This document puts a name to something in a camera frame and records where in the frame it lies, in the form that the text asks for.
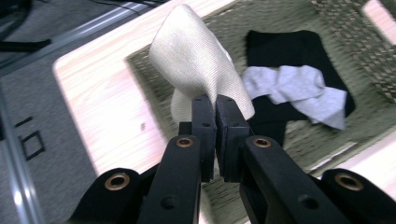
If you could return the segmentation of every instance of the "white cloth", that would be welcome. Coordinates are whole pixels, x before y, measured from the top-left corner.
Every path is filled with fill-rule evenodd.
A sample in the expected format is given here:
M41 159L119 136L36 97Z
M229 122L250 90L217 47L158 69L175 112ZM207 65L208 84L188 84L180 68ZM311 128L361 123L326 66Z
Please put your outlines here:
M322 73L311 66L249 67L242 76L250 99L268 95L278 105L290 102L313 123L345 129L346 91L326 87Z
M244 84L227 51L187 5L166 18L149 51L150 62L175 91L175 122L191 121L191 99L206 94L215 109L218 94L233 98L245 119L254 115Z

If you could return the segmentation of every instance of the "woven basket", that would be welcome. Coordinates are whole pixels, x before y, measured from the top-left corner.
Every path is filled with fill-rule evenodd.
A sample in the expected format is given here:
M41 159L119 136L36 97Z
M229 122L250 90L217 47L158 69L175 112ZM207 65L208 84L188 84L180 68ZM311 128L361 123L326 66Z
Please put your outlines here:
M246 68L249 30L283 33L309 30L322 43L356 103L346 129L336 132L308 121L288 123L284 148L308 173L316 175L381 138L396 124L395 46L384 41L361 13L365 1L240 0L204 18L207 27L227 49L239 74ZM128 58L131 69L151 104L163 133L177 135L170 99L173 87L149 63L149 46ZM317 167L323 161L330 161ZM203 186L216 223L248 220L238 185L218 176Z

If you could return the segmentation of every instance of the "gray carpet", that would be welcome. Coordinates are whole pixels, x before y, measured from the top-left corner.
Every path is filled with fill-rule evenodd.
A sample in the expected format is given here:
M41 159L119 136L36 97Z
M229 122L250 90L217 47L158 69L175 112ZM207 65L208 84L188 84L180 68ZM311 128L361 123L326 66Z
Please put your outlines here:
M7 40L38 41L52 38L113 8L115 7L98 5L88 0L52 0L49 3L34 1L34 10L28 20ZM135 16L108 26L94 35L76 40L0 79L12 123L28 120L16 128L16 133L24 142L23 153L48 223L67 220L83 193L96 178L52 74L52 65L66 53ZM2 152L0 171L0 223L19 223Z

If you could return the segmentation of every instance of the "fabric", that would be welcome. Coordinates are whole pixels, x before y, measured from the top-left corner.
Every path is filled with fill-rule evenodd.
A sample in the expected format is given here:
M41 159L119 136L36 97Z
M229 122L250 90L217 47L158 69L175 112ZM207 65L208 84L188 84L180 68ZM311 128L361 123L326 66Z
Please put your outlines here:
M191 99L202 94L213 108L222 94L236 101L245 119L254 115L230 56L190 7L180 5L169 14L153 40L149 59L176 88L171 103L175 122L191 121Z
M249 67L242 80L251 99L268 95L275 105L290 102L313 123L345 129L347 93L324 84L321 72L311 66Z
M350 115L355 109L353 98L333 68L319 35L310 31L281 34L250 31L247 35L247 66L279 67L282 65L309 65L317 68L322 73L327 87L346 91L345 116ZM267 96L255 98L253 106L256 114L249 121L252 130L265 123L278 122L276 132L266 133L278 143L283 142L284 136L279 135L281 133L279 130L286 131L285 121L307 119L307 116L295 109L291 103L275 105Z

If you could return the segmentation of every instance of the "beige towel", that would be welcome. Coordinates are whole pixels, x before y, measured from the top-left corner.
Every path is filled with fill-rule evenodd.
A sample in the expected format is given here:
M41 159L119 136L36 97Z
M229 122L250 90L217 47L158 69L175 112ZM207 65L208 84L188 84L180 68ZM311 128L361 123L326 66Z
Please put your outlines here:
M245 119L254 115L230 56L189 6L180 5L169 14L154 38L149 59L175 87L171 103L175 122L191 121L191 99L202 94L213 106L218 94L231 97Z

